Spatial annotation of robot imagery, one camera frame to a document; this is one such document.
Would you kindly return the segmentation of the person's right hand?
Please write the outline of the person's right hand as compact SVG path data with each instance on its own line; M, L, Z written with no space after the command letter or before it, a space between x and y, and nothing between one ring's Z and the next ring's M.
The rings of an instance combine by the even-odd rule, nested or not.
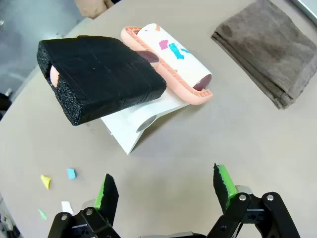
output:
M114 6L111 0L75 0L75 4L83 17L95 19Z

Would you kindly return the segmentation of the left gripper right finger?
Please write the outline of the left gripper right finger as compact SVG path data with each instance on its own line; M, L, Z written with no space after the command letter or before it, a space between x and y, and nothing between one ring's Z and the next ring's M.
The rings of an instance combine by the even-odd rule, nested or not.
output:
M256 197L249 187L235 185L225 165L214 164L213 187L222 209L208 238L235 238L253 224L263 238L299 238L300 234L276 192Z

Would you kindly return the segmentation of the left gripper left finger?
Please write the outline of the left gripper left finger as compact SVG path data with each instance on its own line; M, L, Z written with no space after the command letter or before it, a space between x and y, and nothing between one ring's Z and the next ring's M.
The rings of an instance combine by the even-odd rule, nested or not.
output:
M79 211L56 214L49 238L118 238L113 228L119 194L110 174L106 174L94 206Z

